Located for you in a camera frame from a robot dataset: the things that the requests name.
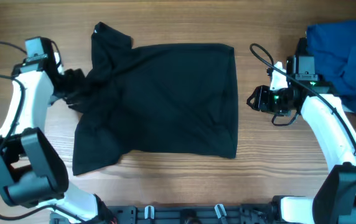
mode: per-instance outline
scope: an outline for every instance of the black cloth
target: black cloth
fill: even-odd
[[[91,37],[93,69],[67,99],[83,113],[75,131],[73,174],[113,165],[137,149],[235,158],[235,56],[223,44],[132,49],[103,23]]]

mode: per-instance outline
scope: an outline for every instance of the folded black clothing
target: folded black clothing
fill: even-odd
[[[238,90],[233,47],[164,44],[132,49],[103,23],[91,37],[93,69],[67,99],[83,113],[73,174],[118,162],[127,152],[186,152],[235,158]]]

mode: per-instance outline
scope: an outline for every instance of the wooden table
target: wooden table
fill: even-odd
[[[268,85],[265,66],[248,47],[257,42],[275,60],[294,53],[306,27],[356,19],[353,0],[0,0],[0,40],[24,46],[30,37],[58,43],[65,68],[91,69],[90,35],[102,21],[134,38],[134,46],[219,42],[235,48],[239,90],[237,158],[131,152],[118,165],[72,175],[74,130],[80,115],[59,101],[49,108],[45,134],[68,167],[70,180],[109,205],[237,205],[268,202],[274,195],[313,196],[327,166],[309,126],[299,118],[274,127],[271,115],[245,103],[256,86]],[[0,47],[0,73],[10,74],[23,55]],[[10,81],[0,80],[0,127],[11,100]],[[349,115],[356,128],[356,117]],[[0,212],[17,215],[0,201]],[[47,223],[43,211],[16,223]]]

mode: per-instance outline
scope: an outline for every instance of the wood grain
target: wood grain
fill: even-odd
[[[70,179],[110,205],[171,206],[267,202],[274,195],[314,195],[327,175],[324,156],[309,126],[299,118],[277,128],[271,116],[252,111],[245,100],[258,85],[267,85],[265,66],[248,46],[257,42],[275,60],[294,53],[306,27],[318,22],[356,19],[353,0],[0,0],[0,40],[24,46],[38,35],[58,43],[66,68],[91,69],[90,35],[102,21],[130,35],[134,46],[218,42],[235,48],[239,90],[237,158],[134,151],[118,165],[72,175],[74,130],[80,115],[64,102],[49,108],[46,136],[65,161]],[[0,73],[10,74],[23,55],[0,47]],[[12,87],[0,80],[0,127]],[[349,115],[356,129],[356,117]],[[0,201],[6,215],[25,212]],[[43,211],[16,223],[47,223]]]

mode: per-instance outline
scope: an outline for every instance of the blue towel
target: blue towel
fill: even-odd
[[[343,104],[356,113],[356,21],[309,26],[307,42],[316,72],[333,83]]]

